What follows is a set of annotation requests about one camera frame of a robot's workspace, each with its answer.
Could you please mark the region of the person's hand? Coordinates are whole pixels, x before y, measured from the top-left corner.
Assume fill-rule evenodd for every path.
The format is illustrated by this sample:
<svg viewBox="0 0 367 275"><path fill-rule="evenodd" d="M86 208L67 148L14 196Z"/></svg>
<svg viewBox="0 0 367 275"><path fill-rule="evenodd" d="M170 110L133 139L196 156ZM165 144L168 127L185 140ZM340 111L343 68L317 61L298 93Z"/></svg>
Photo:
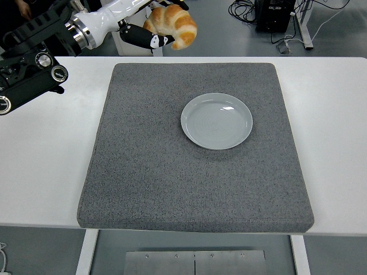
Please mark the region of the person's hand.
<svg viewBox="0 0 367 275"><path fill-rule="evenodd" d="M26 20L31 20L32 18L32 11L28 3L26 3L24 0L17 0L15 1L16 5L18 6L19 12L22 17L24 17Z"/></svg>

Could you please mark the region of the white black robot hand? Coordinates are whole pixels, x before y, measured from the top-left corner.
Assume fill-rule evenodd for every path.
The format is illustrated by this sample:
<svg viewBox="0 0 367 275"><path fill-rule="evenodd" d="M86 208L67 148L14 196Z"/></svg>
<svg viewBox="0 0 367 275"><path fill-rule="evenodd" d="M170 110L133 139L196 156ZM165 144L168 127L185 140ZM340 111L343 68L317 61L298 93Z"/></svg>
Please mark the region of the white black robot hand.
<svg viewBox="0 0 367 275"><path fill-rule="evenodd" d="M143 26L129 23L147 6L151 12ZM197 24L184 1L112 1L98 11L75 14L73 23L88 49L100 46L109 32L119 32L122 41L150 50L167 44L185 49L197 36Z"/></svg>

